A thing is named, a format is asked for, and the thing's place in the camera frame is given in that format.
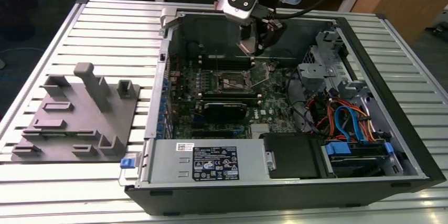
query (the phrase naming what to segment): motherboard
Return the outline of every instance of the motherboard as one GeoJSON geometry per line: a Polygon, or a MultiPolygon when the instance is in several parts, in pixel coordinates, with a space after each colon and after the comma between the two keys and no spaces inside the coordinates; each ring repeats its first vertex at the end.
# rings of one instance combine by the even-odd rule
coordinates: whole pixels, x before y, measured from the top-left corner
{"type": "Polygon", "coordinates": [[[173,137],[253,138],[252,128],[296,132],[285,98],[289,68],[278,62],[218,56],[174,58],[170,65],[173,137]]]}

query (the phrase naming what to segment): aluminum extrusion table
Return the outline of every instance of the aluminum extrusion table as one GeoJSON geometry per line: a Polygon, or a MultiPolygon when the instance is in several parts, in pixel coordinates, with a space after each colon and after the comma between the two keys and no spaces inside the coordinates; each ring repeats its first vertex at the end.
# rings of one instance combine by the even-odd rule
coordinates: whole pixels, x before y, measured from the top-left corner
{"type": "MultiPolygon", "coordinates": [[[[72,75],[74,64],[80,61],[94,64],[94,74],[104,75],[108,83],[117,83],[120,79],[126,78],[142,87],[128,153],[142,150],[161,42],[160,13],[166,6],[212,9],[210,5],[114,0],[81,0],[74,4],[0,123],[0,222],[189,223],[208,220],[212,223],[444,223],[442,220],[448,220],[446,182],[434,188],[413,194],[394,195],[358,208],[160,217],[146,215],[122,191],[121,185],[136,180],[134,169],[122,170],[121,173],[116,163],[8,163],[12,147],[21,138],[21,129],[28,126],[45,95],[44,89],[38,87],[45,75],[72,75]]],[[[309,15],[342,16],[348,20],[416,131],[448,176],[448,95],[389,22],[370,14],[312,12],[309,15]]],[[[80,82],[74,76],[66,78],[72,82],[80,82]]]]}

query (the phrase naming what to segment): white sticker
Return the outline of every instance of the white sticker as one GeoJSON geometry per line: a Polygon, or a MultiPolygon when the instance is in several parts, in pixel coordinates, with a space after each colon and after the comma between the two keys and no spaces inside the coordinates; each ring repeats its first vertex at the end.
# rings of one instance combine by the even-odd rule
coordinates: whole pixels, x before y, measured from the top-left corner
{"type": "Polygon", "coordinates": [[[178,152],[192,152],[194,147],[194,143],[177,143],[176,151],[178,152]]]}

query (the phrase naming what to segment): blue latch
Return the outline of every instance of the blue latch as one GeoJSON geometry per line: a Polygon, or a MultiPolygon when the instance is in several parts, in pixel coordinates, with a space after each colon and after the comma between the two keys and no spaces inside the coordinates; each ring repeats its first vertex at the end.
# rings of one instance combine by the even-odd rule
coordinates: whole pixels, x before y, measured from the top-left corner
{"type": "Polygon", "coordinates": [[[120,161],[121,169],[133,169],[134,168],[134,158],[122,158],[120,161]]]}
{"type": "Polygon", "coordinates": [[[390,143],[385,142],[384,147],[385,147],[385,150],[386,150],[388,154],[393,153],[393,147],[392,147],[390,143]]]}
{"type": "Polygon", "coordinates": [[[330,142],[325,145],[326,154],[350,154],[350,149],[346,142],[330,142]]]}

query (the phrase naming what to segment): power supply label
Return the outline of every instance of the power supply label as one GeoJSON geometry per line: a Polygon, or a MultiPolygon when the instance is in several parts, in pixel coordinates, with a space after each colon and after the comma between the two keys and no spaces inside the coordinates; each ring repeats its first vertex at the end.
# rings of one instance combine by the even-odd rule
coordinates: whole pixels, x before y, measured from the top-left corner
{"type": "Polygon", "coordinates": [[[238,159],[236,147],[194,147],[194,181],[238,180],[238,159]]]}

